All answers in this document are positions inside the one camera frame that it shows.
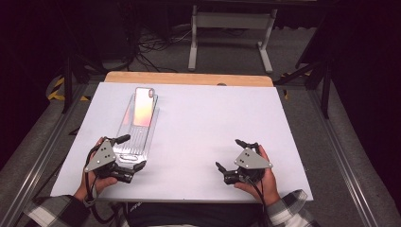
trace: black cable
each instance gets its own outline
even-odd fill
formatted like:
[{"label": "black cable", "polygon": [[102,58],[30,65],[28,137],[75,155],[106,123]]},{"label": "black cable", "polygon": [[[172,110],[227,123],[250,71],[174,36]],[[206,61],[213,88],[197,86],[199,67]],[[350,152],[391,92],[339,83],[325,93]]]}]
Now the black cable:
[{"label": "black cable", "polygon": [[260,192],[259,188],[257,188],[256,184],[250,178],[247,178],[247,182],[250,183],[253,186],[253,188],[255,189],[255,191],[257,193],[257,195],[259,195],[259,198],[262,201],[263,207],[262,207],[262,219],[261,219],[261,221],[262,221],[262,226],[266,227],[267,224],[266,224],[265,218],[266,218],[266,215],[267,215],[267,209],[266,209],[265,200],[263,199],[263,194]]}]

